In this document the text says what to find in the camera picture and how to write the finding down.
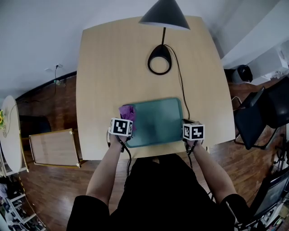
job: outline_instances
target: forearm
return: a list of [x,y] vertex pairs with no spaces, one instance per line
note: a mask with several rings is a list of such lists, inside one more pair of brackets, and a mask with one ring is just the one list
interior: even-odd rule
[[234,185],[226,171],[212,159],[201,145],[196,145],[193,153],[217,203],[221,203],[230,194],[236,194]]
[[96,197],[108,205],[120,153],[120,143],[110,146],[90,179],[86,195]]

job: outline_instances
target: wall outlet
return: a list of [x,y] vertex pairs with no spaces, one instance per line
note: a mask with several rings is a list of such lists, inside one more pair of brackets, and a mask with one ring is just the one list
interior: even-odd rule
[[58,63],[58,64],[56,64],[56,65],[54,65],[55,67],[58,65],[58,68],[61,68],[61,67],[63,67],[63,65],[62,64],[60,64],[60,63]]

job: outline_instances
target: computer monitor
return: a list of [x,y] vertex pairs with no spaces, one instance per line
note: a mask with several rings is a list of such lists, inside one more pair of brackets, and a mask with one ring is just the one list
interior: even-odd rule
[[288,192],[289,167],[266,177],[250,206],[251,217],[259,219]]

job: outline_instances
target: black baseboard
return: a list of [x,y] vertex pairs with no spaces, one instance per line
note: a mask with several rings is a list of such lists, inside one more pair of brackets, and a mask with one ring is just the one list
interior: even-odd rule
[[[61,81],[61,80],[67,79],[67,78],[69,78],[69,77],[75,76],[76,74],[77,74],[77,71],[74,71],[74,72],[71,72],[71,73],[62,75],[62,76],[56,78],[56,80]],[[16,98],[15,100],[17,101],[17,100],[20,100],[21,98],[24,98],[24,97],[27,97],[27,96],[30,96],[30,95],[34,94],[36,91],[40,90],[41,88],[44,88],[44,87],[46,87],[46,86],[54,83],[54,80],[55,80],[55,79],[52,79],[52,80],[48,81],[47,83],[44,83],[44,84],[42,84],[42,85],[40,85],[40,86],[38,86],[38,87],[36,87],[36,88],[33,88],[32,90],[24,93],[23,95],[19,96],[19,97]]]

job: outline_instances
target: white cube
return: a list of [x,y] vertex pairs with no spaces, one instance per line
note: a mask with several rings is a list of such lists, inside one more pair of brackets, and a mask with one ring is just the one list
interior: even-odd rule
[[187,140],[205,139],[205,125],[198,123],[183,124],[183,138]]
[[131,120],[124,120],[119,118],[112,118],[108,132],[113,135],[132,135],[132,124]]

